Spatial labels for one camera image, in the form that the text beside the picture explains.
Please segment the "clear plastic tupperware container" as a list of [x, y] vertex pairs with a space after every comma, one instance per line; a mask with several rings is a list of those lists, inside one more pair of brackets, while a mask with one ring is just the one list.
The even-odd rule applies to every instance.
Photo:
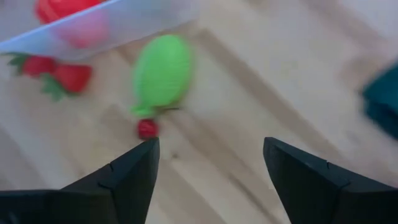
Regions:
[[78, 60], [196, 18], [196, 0], [109, 0], [0, 42], [0, 52]]

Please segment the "red strawberry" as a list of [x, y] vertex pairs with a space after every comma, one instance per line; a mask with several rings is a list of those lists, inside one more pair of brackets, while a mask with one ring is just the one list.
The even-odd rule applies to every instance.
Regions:
[[41, 93], [50, 96], [52, 101], [60, 101], [64, 96], [77, 96], [88, 86], [93, 69], [88, 65], [61, 64], [53, 72], [42, 73]]
[[57, 61], [51, 57], [18, 52], [2, 53], [1, 56], [11, 57], [7, 64], [14, 67], [15, 76], [39, 78], [42, 73], [53, 73], [57, 66]]

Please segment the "dark green cloth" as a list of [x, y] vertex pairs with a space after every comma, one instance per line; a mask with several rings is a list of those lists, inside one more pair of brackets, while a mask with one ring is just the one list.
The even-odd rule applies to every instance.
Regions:
[[398, 141], [398, 62], [368, 83], [362, 97], [364, 114]]

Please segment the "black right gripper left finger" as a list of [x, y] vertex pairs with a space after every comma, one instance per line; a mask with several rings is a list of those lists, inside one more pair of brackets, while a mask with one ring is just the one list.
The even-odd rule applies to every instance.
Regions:
[[154, 138], [62, 189], [0, 191], [0, 224], [145, 224], [159, 157]]

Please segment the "green lettuce head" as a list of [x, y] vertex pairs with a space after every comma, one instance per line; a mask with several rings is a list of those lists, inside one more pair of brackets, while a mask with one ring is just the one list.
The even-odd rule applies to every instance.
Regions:
[[193, 54], [179, 35], [161, 35], [141, 50], [132, 69], [132, 88], [138, 116], [154, 116], [161, 108], [179, 101], [193, 75]]

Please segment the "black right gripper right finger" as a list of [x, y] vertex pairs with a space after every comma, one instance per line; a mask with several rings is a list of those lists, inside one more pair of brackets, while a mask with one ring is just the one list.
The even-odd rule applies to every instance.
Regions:
[[272, 137], [263, 156], [291, 224], [398, 224], [398, 188]]

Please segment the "red cherry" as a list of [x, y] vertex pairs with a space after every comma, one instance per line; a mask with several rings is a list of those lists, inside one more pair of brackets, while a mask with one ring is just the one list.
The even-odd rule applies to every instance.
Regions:
[[159, 135], [159, 128], [153, 119], [141, 119], [137, 124], [137, 133], [142, 140], [156, 138]]

